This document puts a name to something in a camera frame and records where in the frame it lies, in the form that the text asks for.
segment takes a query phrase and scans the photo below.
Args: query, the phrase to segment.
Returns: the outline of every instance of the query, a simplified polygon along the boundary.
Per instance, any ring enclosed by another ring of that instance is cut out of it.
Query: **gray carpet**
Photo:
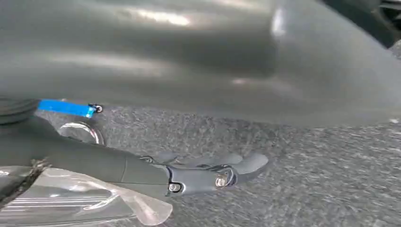
[[[398,46],[396,55],[401,56]],[[54,126],[71,116],[39,113]],[[260,152],[268,171],[231,191],[175,198],[167,227],[401,226],[401,123],[300,129],[151,108],[106,106],[107,145],[179,157]]]

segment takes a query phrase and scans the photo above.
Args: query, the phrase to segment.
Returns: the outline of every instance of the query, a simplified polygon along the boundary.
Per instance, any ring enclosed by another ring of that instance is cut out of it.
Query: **clear plastic bag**
[[[20,174],[15,168],[1,167],[0,174]],[[88,175],[47,168],[0,211],[0,226],[86,226],[135,218],[154,226],[167,220],[172,210],[169,203]]]

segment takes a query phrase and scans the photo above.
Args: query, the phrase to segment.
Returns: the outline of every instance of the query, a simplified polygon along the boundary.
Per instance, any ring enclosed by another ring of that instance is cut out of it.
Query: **bolt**
[[[177,183],[171,183],[168,186],[169,191],[171,192],[179,192],[181,190],[181,185]]]
[[[216,187],[225,187],[227,186],[227,176],[226,175],[219,175],[216,178]]]

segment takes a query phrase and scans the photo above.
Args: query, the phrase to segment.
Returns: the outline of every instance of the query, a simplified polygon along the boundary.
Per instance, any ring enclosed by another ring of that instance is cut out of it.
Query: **blue strap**
[[[89,105],[78,105],[59,100],[43,99],[39,104],[39,110],[59,112],[91,118],[96,108]]]

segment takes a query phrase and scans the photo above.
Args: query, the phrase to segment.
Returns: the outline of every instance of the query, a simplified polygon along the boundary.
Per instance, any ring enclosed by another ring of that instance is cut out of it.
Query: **black rubber part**
[[[32,116],[39,105],[37,99],[0,97],[0,124],[20,122]]]
[[[380,11],[378,0],[321,0],[339,14],[365,30],[384,47],[392,47],[400,33]]]

